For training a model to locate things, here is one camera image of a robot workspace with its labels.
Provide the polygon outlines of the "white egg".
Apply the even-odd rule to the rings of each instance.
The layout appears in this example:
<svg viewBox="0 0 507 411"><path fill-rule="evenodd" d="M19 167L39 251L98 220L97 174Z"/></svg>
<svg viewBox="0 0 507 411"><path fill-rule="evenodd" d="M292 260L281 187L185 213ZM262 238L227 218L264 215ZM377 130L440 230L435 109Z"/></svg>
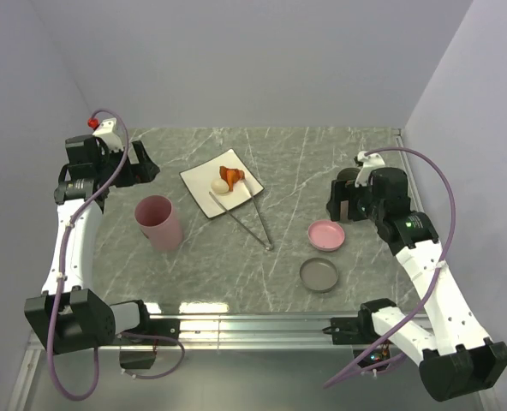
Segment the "white egg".
<svg viewBox="0 0 507 411"><path fill-rule="evenodd" d="M211 189L215 194L226 194L229 192L229 185L225 180L218 178L212 180Z"/></svg>

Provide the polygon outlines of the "orange red food pieces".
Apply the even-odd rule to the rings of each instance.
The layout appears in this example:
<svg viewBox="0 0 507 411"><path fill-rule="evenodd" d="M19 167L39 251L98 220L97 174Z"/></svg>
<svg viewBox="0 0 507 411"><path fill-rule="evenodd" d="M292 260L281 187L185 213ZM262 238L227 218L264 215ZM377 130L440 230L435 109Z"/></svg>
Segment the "orange red food pieces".
<svg viewBox="0 0 507 411"><path fill-rule="evenodd" d="M236 183L245 179L245 173L243 170L230 169L225 166L219 167L219 175L228 186L228 189L232 192Z"/></svg>

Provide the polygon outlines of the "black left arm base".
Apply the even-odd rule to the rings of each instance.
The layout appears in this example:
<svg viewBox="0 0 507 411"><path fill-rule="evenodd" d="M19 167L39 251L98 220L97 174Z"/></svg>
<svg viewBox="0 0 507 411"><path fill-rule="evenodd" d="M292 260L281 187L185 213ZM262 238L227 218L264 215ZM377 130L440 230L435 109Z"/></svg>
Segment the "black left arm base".
<svg viewBox="0 0 507 411"><path fill-rule="evenodd" d="M150 319L145 329L124 331L117 337L121 346L119 363L127 374L150 371L158 358L160 348L176 348L177 364L184 358L179 338L179 319Z"/></svg>

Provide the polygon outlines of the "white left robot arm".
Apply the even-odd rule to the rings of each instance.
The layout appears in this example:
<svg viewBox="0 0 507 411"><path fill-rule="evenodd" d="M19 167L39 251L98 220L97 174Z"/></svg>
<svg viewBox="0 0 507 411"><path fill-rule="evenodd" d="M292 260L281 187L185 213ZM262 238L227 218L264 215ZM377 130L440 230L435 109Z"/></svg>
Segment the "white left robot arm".
<svg viewBox="0 0 507 411"><path fill-rule="evenodd" d="M95 239L109 188L152 182L160 171L142 142L132 147L135 164L122 150L111 151L98 136L65 142L68 162L54 192L58 229L53 260L40 295L28 298L24 306L34 333L53 354L110 345L121 333L133 344L152 336L143 301L108 305L92 289Z"/></svg>

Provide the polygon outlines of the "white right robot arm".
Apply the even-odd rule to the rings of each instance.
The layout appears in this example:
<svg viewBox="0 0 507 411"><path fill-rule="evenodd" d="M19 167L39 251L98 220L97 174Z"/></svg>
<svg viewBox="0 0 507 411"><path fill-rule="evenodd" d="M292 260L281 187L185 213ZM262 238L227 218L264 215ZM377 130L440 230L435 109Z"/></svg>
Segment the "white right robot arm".
<svg viewBox="0 0 507 411"><path fill-rule="evenodd" d="M413 210L405 171L378 168L361 185L361 170L347 168L331 183L326 209L337 220L374 223L379 237L408 274L432 329L417 325L389 299L361 305L357 330L371 343L328 385L363 370L387 367L373 348L393 343L419 368L421 382L436 401L492 388L507 367L507 345L495 342L475 318L442 254L444 248L427 214Z"/></svg>

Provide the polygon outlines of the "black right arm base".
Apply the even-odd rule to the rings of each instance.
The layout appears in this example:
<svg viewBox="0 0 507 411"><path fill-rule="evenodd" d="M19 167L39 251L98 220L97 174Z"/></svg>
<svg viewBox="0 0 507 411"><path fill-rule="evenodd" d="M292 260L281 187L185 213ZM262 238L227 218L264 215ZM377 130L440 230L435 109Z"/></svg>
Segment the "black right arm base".
<svg viewBox="0 0 507 411"><path fill-rule="evenodd" d="M371 335L364 331L360 320L353 317L334 317L330 319L330 325L326 326L322 332L331 337L333 345L351 345L356 346L353 349L354 357L359 357L363 351L360 345L370 345L378 339L377 336ZM389 360L391 352L389 343L382 343L374 349L369 355L363 358L358 366L366 368L368 366L379 364L385 360Z"/></svg>

